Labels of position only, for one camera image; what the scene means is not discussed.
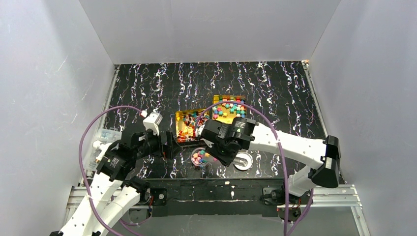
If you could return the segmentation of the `white round jar lid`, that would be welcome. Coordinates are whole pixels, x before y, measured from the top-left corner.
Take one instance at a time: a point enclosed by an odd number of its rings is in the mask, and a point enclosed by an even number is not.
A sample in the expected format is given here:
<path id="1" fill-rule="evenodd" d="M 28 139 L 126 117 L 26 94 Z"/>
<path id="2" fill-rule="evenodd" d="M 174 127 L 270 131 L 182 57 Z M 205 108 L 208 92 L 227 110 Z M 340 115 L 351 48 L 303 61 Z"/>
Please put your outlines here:
<path id="1" fill-rule="evenodd" d="M 238 152 L 233 159 L 232 164 L 240 171 L 247 171 L 252 167 L 253 157 L 247 152 Z"/>

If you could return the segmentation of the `clear plastic jar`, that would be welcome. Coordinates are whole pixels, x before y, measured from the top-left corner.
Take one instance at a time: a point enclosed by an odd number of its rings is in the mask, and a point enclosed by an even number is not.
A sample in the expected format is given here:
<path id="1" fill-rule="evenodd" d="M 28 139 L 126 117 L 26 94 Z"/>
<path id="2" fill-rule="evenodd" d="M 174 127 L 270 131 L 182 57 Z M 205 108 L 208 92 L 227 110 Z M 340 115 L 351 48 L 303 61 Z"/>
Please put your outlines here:
<path id="1" fill-rule="evenodd" d="M 195 148 L 190 155 L 191 164 L 194 168 L 204 168 L 209 164 L 208 153 L 204 147 Z"/>

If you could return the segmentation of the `star candies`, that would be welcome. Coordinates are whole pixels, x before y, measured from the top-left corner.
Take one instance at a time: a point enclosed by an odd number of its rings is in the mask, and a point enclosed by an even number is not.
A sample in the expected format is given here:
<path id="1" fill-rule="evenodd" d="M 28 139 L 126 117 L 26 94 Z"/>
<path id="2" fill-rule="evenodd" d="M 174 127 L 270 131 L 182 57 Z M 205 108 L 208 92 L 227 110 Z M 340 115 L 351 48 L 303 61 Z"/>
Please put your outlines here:
<path id="1" fill-rule="evenodd" d="M 209 157 L 204 149 L 198 149 L 191 154 L 191 161 L 195 166 L 202 167 L 209 162 Z"/>

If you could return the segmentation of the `tin tray of lollipops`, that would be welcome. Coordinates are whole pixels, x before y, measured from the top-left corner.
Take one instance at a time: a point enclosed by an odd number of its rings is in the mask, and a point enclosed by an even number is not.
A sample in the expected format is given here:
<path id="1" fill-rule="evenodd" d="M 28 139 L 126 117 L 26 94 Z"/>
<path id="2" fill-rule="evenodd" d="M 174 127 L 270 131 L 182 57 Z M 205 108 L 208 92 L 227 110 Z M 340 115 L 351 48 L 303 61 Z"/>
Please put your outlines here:
<path id="1" fill-rule="evenodd" d="M 210 111 L 204 113 L 197 121 L 204 109 L 177 111 L 176 116 L 176 140 L 180 146 L 193 147 L 204 145 L 204 142 L 196 136 L 196 131 L 210 118 Z"/>

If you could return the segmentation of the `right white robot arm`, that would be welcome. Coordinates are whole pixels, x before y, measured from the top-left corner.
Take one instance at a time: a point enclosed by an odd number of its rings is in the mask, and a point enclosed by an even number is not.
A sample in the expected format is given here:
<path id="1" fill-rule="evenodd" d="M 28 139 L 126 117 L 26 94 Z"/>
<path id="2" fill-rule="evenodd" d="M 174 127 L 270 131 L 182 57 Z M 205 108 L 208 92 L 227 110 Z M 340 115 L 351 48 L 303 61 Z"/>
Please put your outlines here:
<path id="1" fill-rule="evenodd" d="M 210 119 L 196 134 L 208 146 L 207 152 L 229 166 L 241 150 L 263 151 L 290 158 L 305 166 L 288 177 L 284 189 L 300 197 L 316 186 L 337 188 L 340 176 L 340 144 L 335 136 L 310 139 L 281 131 L 248 118 L 235 118 L 231 124 Z"/>

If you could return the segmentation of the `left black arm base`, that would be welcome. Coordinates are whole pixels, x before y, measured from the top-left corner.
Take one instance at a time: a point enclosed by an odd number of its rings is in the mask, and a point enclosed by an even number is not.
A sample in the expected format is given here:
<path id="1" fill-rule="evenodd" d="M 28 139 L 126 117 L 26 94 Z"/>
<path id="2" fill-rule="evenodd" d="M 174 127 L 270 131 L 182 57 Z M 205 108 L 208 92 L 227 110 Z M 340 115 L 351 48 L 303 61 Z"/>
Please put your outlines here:
<path id="1" fill-rule="evenodd" d="M 165 206 L 167 198 L 166 188 L 150 188 L 144 195 L 144 202 L 149 206 Z"/>

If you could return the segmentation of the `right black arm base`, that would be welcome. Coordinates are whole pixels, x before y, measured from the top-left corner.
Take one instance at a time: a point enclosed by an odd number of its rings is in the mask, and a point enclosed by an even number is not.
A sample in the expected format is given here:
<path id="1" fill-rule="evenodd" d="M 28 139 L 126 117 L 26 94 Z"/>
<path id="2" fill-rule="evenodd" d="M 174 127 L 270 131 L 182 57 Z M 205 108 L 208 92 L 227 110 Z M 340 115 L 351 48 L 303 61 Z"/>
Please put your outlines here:
<path id="1" fill-rule="evenodd" d="M 278 217 L 284 220 L 285 217 L 285 189 L 266 187 L 263 188 L 263 194 L 260 197 L 261 202 L 267 206 L 276 206 Z M 303 198 L 289 194 L 289 217 L 288 222 L 295 222 L 301 216 L 301 203 Z"/>

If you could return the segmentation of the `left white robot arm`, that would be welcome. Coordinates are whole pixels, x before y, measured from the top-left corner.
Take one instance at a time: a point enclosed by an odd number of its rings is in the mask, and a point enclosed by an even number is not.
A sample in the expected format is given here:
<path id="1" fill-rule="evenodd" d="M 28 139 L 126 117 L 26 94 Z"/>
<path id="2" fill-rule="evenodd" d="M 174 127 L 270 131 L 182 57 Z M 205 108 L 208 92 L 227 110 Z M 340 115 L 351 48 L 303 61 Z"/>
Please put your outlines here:
<path id="1" fill-rule="evenodd" d="M 149 191 L 150 183 L 139 177 L 127 179 L 136 162 L 144 157 L 173 159 L 182 151 L 172 132 L 122 134 L 121 139 L 105 145 L 86 194 L 68 222 L 53 236 L 118 235 L 113 226 Z"/>

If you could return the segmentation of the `clear plastic box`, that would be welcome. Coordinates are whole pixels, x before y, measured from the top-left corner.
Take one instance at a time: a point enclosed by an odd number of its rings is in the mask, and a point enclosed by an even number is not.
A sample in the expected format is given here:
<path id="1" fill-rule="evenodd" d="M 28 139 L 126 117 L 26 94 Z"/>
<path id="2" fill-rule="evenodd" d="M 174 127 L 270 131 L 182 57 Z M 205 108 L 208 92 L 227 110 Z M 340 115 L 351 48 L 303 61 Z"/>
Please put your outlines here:
<path id="1" fill-rule="evenodd" d="M 114 128 L 98 129 L 84 157 L 84 169 L 86 171 L 94 171 L 104 155 L 104 148 L 107 148 L 111 143 L 120 139 L 121 132 Z"/>

